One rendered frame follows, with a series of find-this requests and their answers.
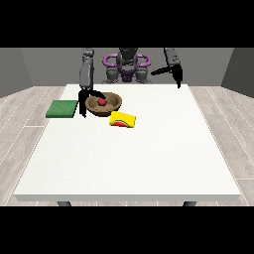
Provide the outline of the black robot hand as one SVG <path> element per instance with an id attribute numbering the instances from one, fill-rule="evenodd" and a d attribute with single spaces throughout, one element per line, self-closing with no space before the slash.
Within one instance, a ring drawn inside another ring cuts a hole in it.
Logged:
<path id="1" fill-rule="evenodd" d="M 158 75 L 162 73 L 171 73 L 173 75 L 173 79 L 177 83 L 178 87 L 181 87 L 184 72 L 182 67 L 179 64 L 171 64 L 165 67 L 158 68 L 151 72 L 151 75 Z"/>
<path id="2" fill-rule="evenodd" d="M 85 101 L 89 96 L 95 96 L 95 97 L 100 97 L 102 99 L 105 99 L 105 96 L 103 95 L 102 92 L 94 90 L 92 88 L 83 88 L 79 93 L 78 93 L 78 103 L 79 103 L 79 114 L 82 115 L 83 117 L 86 116 L 86 106 L 85 106 Z"/>

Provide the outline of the green square pad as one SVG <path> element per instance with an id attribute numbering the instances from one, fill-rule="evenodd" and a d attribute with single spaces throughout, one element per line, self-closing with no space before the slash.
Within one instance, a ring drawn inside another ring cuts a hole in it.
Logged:
<path id="1" fill-rule="evenodd" d="M 76 100 L 54 100 L 47 113 L 47 118 L 72 118 L 77 106 Z"/>

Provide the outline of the brown wooden bowl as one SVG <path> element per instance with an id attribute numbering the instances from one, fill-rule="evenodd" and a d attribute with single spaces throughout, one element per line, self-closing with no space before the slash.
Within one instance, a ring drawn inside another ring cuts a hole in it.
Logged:
<path id="1" fill-rule="evenodd" d="M 98 104 L 98 97 L 89 96 L 85 100 L 86 109 L 95 116 L 108 117 L 112 111 L 118 111 L 121 104 L 122 98 L 113 92 L 104 92 L 103 95 L 106 97 L 107 103 L 104 106 Z"/>

